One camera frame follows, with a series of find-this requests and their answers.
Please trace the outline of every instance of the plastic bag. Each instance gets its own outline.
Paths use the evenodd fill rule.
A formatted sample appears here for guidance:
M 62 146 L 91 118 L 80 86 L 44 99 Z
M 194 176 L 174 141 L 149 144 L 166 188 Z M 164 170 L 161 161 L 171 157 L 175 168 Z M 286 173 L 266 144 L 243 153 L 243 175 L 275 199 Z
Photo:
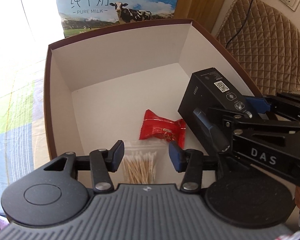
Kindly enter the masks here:
M 167 142 L 176 141 L 183 149 L 186 136 L 186 122 L 183 119 L 172 121 L 157 116 L 151 110 L 146 110 L 139 140 L 157 137 Z
M 124 182 L 154 184 L 158 157 L 167 152 L 168 143 L 158 139 L 125 141 L 123 163 Z

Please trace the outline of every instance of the mountain image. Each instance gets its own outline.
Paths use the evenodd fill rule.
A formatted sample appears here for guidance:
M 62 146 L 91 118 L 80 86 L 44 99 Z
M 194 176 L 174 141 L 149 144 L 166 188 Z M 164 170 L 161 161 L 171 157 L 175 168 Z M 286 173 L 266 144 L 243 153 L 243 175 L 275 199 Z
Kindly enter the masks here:
M 83 18 L 79 16 L 67 15 L 64 13 L 59 14 L 61 17 L 61 24 L 63 29 L 83 29 L 85 26 L 90 28 L 102 28 L 118 24 L 119 21 L 112 19 L 111 21 L 100 21 L 96 18 Z
M 152 20 L 158 20 L 158 19 L 171 19 L 174 16 L 174 12 L 171 13 L 158 13 L 152 15 L 151 19 Z

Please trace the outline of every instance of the candy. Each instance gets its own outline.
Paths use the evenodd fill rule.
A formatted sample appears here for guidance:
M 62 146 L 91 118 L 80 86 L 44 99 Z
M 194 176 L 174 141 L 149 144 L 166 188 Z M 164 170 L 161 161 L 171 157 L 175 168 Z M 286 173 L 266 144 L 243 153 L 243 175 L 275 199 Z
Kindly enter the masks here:
M 183 119 L 171 121 L 157 116 L 151 110 L 146 110 L 139 140 L 157 137 L 170 142 L 176 141 L 183 148 L 185 144 L 186 122 Z

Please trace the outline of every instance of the wooden door frame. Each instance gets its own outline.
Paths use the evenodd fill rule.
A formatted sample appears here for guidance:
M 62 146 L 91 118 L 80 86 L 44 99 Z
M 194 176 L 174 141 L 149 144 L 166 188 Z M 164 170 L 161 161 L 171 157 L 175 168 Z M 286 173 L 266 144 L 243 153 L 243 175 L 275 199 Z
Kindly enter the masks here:
M 175 18 L 190 18 L 211 32 L 224 0 L 178 0 Z

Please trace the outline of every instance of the cardboard box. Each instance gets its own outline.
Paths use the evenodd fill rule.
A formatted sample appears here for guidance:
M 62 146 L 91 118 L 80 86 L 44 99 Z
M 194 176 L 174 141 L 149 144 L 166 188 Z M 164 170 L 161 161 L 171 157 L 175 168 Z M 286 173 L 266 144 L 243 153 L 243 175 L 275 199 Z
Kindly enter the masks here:
M 227 109 L 249 117 L 259 116 L 244 96 L 215 68 L 193 73 L 178 112 L 209 155 L 216 155 L 217 152 L 207 140 L 204 128 L 195 115 L 196 109 L 206 114 L 209 107 Z M 229 128 L 218 127 L 230 143 Z
M 177 120 L 193 72 L 215 67 L 243 95 L 261 96 L 229 52 L 192 20 L 153 20 L 82 33 L 49 46 L 44 110 L 51 157 L 67 151 L 88 155 L 119 139 L 138 140 L 147 109 Z M 190 129 L 185 148 L 204 151 Z M 122 170 L 110 174 L 122 182 Z M 204 186 L 214 180 L 208 176 Z M 168 153 L 156 183 L 179 184 Z M 79 181 L 91 187 L 90 172 Z

